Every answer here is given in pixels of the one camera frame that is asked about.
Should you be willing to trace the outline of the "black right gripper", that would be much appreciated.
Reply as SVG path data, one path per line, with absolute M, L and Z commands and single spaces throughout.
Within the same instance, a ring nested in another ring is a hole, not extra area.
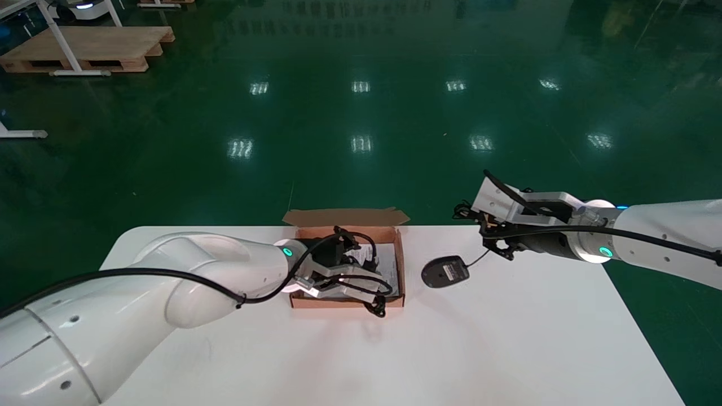
M 462 200 L 461 203 L 454 206 L 454 219 L 473 221 L 476 224 L 484 226 L 486 216 L 482 211 L 475 211 L 471 203 Z M 541 233 L 534 235 L 526 235 L 516 237 L 516 241 L 512 238 L 510 241 L 505 239 L 490 239 L 484 237 L 484 247 L 493 254 L 506 260 L 514 260 L 515 252 L 520 248 L 526 251 L 533 251 L 539 254 L 549 254 L 551 256 L 570 259 L 570 247 L 567 236 L 563 233 Z

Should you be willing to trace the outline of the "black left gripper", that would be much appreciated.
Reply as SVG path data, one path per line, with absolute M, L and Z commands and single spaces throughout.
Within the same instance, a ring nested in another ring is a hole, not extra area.
M 372 248 L 351 249 L 345 252 L 345 243 L 340 237 L 323 241 L 302 263 L 302 277 L 310 277 L 317 266 L 324 268 L 342 264 L 358 265 L 366 271 L 377 271 L 377 257 Z M 364 308 L 375 316 L 386 316 L 386 298 L 377 291 L 339 282 L 345 288 L 345 295 L 363 302 Z

